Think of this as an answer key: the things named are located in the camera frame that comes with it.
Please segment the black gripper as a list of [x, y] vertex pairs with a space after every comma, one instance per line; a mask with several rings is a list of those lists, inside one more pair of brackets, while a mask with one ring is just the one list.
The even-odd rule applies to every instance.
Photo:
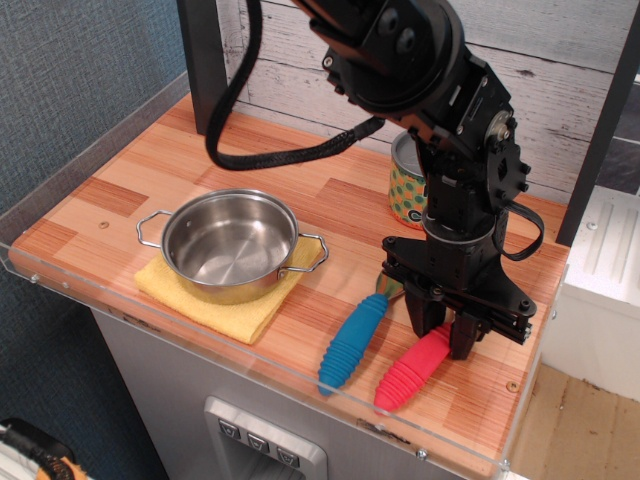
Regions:
[[466, 360], [476, 342], [495, 331], [516, 343], [531, 334], [535, 302], [505, 273], [489, 236], [467, 245], [390, 236], [383, 269], [401, 282], [418, 338], [454, 312], [449, 346], [453, 360]]

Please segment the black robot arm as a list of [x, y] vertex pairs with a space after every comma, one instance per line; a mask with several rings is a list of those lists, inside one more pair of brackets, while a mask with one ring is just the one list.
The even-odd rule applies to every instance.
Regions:
[[510, 94], [466, 46], [445, 1], [303, 1], [311, 30], [328, 46], [336, 90], [366, 112], [403, 127], [426, 182], [422, 240], [388, 237], [385, 272], [402, 283], [414, 332], [452, 311], [455, 360], [498, 332], [523, 343], [536, 305], [503, 270], [508, 219], [541, 217], [517, 202], [530, 168], [515, 140]]

